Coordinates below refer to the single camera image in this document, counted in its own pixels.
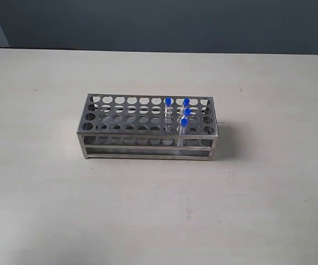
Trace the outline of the blue capped tube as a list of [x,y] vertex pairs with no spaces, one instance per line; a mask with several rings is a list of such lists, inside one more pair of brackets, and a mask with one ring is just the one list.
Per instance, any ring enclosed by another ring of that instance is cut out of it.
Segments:
[[184,98],[182,106],[181,106],[181,114],[184,113],[184,111],[188,108],[189,106],[189,98]]
[[191,114],[191,109],[190,108],[185,108],[184,112],[183,112],[183,116],[182,118],[185,118],[185,119],[189,119],[189,116]]
[[171,108],[171,98],[166,97],[165,98],[165,131],[170,132],[171,131],[171,123],[172,123],[172,108]]
[[179,138],[177,140],[177,146],[183,146],[183,143],[184,143],[183,136],[186,134],[187,127],[188,127],[188,119],[182,118],[180,122],[180,127],[179,127]]

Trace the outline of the stainless steel test tube rack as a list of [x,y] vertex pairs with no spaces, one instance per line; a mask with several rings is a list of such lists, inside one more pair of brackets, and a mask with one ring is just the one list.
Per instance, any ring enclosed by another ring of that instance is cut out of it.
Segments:
[[[165,131],[165,98],[171,98],[171,131]],[[189,98],[183,146],[177,146]],[[87,94],[77,137],[84,158],[211,161],[219,138],[212,97]]]

